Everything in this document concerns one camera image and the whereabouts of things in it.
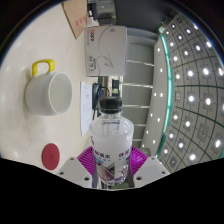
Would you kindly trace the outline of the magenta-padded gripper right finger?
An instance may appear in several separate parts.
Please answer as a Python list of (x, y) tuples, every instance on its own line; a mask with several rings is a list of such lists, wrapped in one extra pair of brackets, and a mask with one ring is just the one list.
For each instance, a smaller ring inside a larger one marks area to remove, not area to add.
[(169, 174), (156, 156), (148, 157), (135, 147), (131, 149), (128, 181), (132, 188), (144, 187)]

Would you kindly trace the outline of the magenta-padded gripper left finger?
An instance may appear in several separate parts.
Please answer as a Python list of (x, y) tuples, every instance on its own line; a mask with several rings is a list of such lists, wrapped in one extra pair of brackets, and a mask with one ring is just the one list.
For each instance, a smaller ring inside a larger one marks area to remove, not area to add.
[(88, 147), (78, 157), (69, 157), (57, 176), (84, 188), (94, 188), (97, 180), (93, 148)]

